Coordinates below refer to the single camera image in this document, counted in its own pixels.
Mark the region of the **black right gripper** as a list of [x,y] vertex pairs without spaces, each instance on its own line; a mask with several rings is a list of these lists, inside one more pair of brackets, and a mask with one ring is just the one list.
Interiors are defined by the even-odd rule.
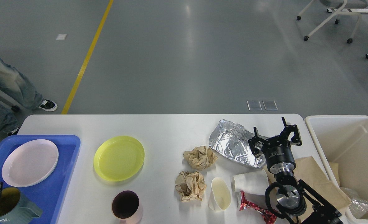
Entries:
[[292,154],[291,146],[301,146],[299,128],[296,124],[287,123],[282,117],[284,129],[282,139],[271,137],[268,139],[258,135],[256,127],[253,128],[255,135],[248,140],[249,147],[255,158],[264,154],[267,169],[272,174],[280,172],[293,172],[296,168],[295,159]]

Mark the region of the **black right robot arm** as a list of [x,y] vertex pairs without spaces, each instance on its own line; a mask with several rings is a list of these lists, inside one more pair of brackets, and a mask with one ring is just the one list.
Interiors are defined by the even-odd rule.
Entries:
[[297,125],[287,123],[284,117],[282,122],[284,128],[279,135],[265,138],[254,127],[255,135],[248,140],[252,154],[256,158],[265,157],[267,170],[275,178],[265,190],[267,209],[280,219],[299,224],[299,216],[306,212],[306,201],[309,201],[313,211],[303,224],[341,224],[341,212],[294,176],[296,163],[291,146],[301,146],[302,140]]

